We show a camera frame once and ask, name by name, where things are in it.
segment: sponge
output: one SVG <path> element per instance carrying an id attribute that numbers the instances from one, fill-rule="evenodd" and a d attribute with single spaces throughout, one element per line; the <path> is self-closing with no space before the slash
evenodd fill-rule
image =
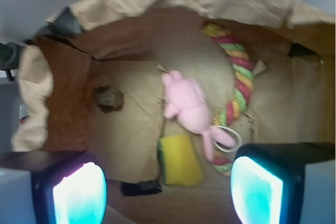
<path id="1" fill-rule="evenodd" d="M 192 143 L 187 134 L 164 137 L 159 142 L 164 184 L 195 186 L 204 179 Z"/>

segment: multicolored rope toy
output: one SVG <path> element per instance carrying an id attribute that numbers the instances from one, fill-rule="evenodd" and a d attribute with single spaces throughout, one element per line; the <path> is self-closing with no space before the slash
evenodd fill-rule
<path id="1" fill-rule="evenodd" d="M 230 31 L 215 24 L 207 24 L 203 32 L 213 38 L 230 56 L 232 67 L 235 70 L 236 89 L 233 98 L 226 108 L 214 117 L 214 125 L 229 126 L 242 115 L 250 101 L 253 90 L 252 64 L 245 48 L 238 40 L 231 36 Z"/>

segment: pink plush bunny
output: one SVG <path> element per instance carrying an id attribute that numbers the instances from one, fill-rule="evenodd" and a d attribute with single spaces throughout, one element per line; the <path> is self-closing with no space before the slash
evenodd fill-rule
<path id="1" fill-rule="evenodd" d="M 212 140 L 227 147 L 235 146 L 236 143 L 229 134 L 216 126 L 211 126 L 212 113 L 197 81 L 183 77 L 178 71 L 165 73 L 162 80 L 167 101 L 164 116 L 168 119 L 177 116 L 181 126 L 202 135 L 207 160 L 215 161 Z"/>

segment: teal light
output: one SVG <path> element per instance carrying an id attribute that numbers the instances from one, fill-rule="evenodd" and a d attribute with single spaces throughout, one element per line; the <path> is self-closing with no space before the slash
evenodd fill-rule
<path id="1" fill-rule="evenodd" d="M 279 223 L 283 182 L 258 163 L 243 156 L 235 160 L 231 191 L 242 223 Z"/>
<path id="2" fill-rule="evenodd" d="M 106 207 L 102 169 L 86 163 L 53 188 L 56 224 L 101 223 Z"/>

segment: bunny ear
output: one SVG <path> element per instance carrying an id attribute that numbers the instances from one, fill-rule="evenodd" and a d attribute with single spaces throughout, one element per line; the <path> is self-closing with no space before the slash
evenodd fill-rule
<path id="1" fill-rule="evenodd" d="M 167 87 L 174 81 L 174 78 L 169 73 L 164 73 L 162 75 L 162 81 L 163 81 L 163 84 Z"/>
<path id="2" fill-rule="evenodd" d="M 227 146 L 229 148 L 233 148 L 236 146 L 236 141 L 229 135 L 227 134 L 224 130 L 216 127 L 216 126 L 211 126 L 211 135 L 213 139 L 224 146 Z"/>
<path id="3" fill-rule="evenodd" d="M 170 75 L 175 79 L 175 80 L 180 80 L 183 79 L 183 75 L 181 74 L 181 72 L 173 70 L 170 72 Z"/>
<path id="4" fill-rule="evenodd" d="M 213 162 L 215 160 L 215 151 L 211 140 L 211 132 L 210 130 L 204 130 L 203 132 L 201 132 L 201 135 L 203 138 L 203 149 L 205 158 L 208 161 Z"/>

